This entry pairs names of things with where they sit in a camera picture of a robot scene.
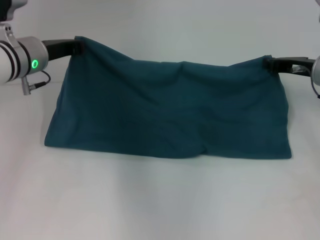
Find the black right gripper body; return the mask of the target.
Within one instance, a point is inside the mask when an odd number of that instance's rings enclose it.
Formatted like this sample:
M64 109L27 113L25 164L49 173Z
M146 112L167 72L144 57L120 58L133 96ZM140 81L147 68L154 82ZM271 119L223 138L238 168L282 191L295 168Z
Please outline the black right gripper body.
M314 63L315 60L308 57L280 57L278 65L274 66L278 73L310 76Z

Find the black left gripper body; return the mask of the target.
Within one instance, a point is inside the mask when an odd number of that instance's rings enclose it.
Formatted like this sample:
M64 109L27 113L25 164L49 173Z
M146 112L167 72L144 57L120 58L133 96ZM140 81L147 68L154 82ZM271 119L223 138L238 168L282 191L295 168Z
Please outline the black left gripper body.
M48 52L49 61L72 56L77 51L77 42L73 39L43 40L42 43Z

